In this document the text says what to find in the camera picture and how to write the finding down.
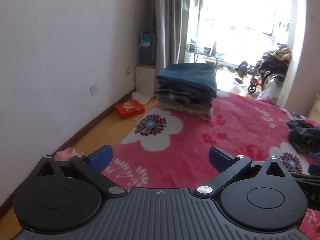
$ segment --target stack of folded clothes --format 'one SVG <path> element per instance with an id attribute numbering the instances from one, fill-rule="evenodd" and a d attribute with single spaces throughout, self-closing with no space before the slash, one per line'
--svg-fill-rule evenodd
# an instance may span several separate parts
<path id="1" fill-rule="evenodd" d="M 202 63 L 168 65 L 157 75 L 155 92 L 163 110 L 174 110 L 210 120 L 217 96 L 215 67 Z"/>

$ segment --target gray curtain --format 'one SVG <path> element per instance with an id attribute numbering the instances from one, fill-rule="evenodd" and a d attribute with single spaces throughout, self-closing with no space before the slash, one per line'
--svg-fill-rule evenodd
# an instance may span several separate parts
<path id="1" fill-rule="evenodd" d="M 153 0 L 157 32 L 156 74 L 178 63 L 181 44 L 183 0 Z"/>

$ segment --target triangular cutout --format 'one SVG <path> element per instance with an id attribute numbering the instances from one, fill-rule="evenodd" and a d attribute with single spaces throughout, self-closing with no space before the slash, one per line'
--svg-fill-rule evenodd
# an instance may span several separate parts
<path id="1" fill-rule="evenodd" d="M 276 162 L 272 162 L 266 172 L 267 175 L 272 175 L 272 176 L 278 176 L 278 177 L 284 177 L 284 173 L 281 170 L 280 166 Z"/>
<path id="2" fill-rule="evenodd" d="M 48 176 L 53 175 L 55 172 L 49 162 L 46 162 L 42 165 L 41 169 L 39 170 L 37 177 L 41 176 Z"/>

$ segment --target ribbed gray surface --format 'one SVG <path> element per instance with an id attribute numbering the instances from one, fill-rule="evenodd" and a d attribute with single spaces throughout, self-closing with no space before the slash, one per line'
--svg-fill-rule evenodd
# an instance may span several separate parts
<path id="1" fill-rule="evenodd" d="M 23 231 L 18 240 L 302 240 L 298 229 L 278 234 L 244 230 L 229 222 L 214 201 L 193 197 L 187 189 L 134 188 L 108 200 L 89 224 L 60 235 Z"/>

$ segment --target bed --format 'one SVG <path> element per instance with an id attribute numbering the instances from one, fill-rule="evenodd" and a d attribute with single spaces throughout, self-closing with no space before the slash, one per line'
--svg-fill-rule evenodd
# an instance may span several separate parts
<path id="1" fill-rule="evenodd" d="M 286 122 L 305 117 L 285 109 L 222 90 L 210 121 L 157 106 L 156 102 L 121 142 L 102 172 L 127 190 L 187 187 L 193 191 L 218 174 L 208 161 L 211 146 L 254 161 L 278 156 L 288 168 L 302 173 L 308 173 L 314 162 L 287 140 Z M 308 210 L 300 229 L 316 239 L 319 222 L 320 212 Z"/>

